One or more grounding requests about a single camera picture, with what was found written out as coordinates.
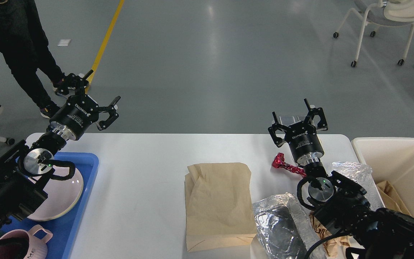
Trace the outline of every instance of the blue tray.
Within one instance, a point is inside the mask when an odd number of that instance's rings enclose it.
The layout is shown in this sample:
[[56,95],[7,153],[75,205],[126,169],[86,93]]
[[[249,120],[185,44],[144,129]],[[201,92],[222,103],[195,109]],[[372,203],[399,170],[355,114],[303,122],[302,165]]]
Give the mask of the blue tray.
[[81,172],[84,180],[84,189],[78,203],[64,216],[49,221],[33,221],[27,218],[23,221],[18,221],[10,217],[12,223],[4,225],[1,231],[9,232],[16,229],[28,231],[34,225],[39,224],[54,234],[47,243],[46,259],[68,259],[79,225],[81,224],[82,215],[86,209],[87,200],[89,200],[92,186],[95,182],[95,177],[97,177],[98,158],[91,153],[58,152],[55,155],[55,159],[74,162],[76,168]]

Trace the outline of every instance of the pink mug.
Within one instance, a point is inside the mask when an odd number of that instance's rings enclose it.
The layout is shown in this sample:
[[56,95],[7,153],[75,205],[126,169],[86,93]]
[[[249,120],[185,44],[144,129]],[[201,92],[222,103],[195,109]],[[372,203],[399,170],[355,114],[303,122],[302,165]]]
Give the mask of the pink mug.
[[[39,239],[35,237],[36,232],[38,231],[44,231],[46,235]],[[25,230],[13,230],[10,232],[7,232],[5,235],[3,235],[1,239],[7,239],[7,238],[24,238],[28,240],[28,250],[24,257],[24,259],[45,259],[47,255],[47,245],[46,243],[52,238],[53,234],[51,231],[46,230],[41,225],[33,226],[29,231]],[[7,251],[7,249],[14,249],[13,247],[6,246],[6,247],[0,247],[0,249],[3,249],[3,251],[0,251],[0,254],[10,254],[10,251]]]

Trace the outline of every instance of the paper bag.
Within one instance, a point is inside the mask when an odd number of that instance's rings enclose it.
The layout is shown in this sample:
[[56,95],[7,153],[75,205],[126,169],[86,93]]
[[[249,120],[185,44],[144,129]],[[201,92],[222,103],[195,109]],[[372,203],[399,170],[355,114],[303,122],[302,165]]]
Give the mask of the paper bag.
[[257,230],[248,166],[194,164],[185,176],[188,252],[249,245]]
[[[309,214],[309,220],[311,221],[312,228],[316,234],[320,237],[320,239],[326,238],[331,236],[332,234],[325,228],[322,223],[320,223],[316,217],[314,217],[314,213]],[[323,248],[329,257],[337,257],[338,256],[338,246],[350,247],[350,243],[347,236],[341,236],[334,239],[330,239],[327,242],[323,243]]]
[[378,183],[376,187],[378,188],[378,192],[380,193],[386,208],[411,216],[410,211],[405,206],[396,189],[389,181],[382,181]]

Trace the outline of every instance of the gray floor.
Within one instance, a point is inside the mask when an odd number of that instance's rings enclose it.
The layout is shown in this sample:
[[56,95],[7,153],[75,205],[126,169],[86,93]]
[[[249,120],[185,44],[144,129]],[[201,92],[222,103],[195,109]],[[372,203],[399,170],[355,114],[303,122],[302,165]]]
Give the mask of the gray floor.
[[[37,2],[64,72],[92,67],[118,3]],[[272,111],[305,114],[308,98],[324,108],[327,133],[414,137],[414,39],[399,67],[408,27],[381,28],[371,38],[369,25],[358,67],[351,68],[360,21],[349,18],[338,39],[332,33],[352,6],[345,0],[128,0],[89,94],[101,105],[122,96],[120,118],[106,132],[266,134]],[[57,47],[60,39],[72,39],[70,46]],[[48,78],[39,75],[51,93]],[[48,121],[1,54],[0,102],[0,136],[18,141],[45,130]],[[0,143],[0,155],[7,150]]]

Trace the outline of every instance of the white plate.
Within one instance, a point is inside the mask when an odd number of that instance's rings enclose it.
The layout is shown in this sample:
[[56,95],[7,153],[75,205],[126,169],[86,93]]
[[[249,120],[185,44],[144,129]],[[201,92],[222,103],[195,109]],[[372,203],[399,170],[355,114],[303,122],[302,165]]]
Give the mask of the white plate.
[[[54,169],[55,175],[68,175],[68,168],[54,166]],[[77,168],[73,178],[69,180],[49,180],[44,187],[44,191],[48,195],[47,199],[33,214],[29,215],[28,218],[34,221],[47,221],[65,215],[78,202],[83,187],[84,181]]]

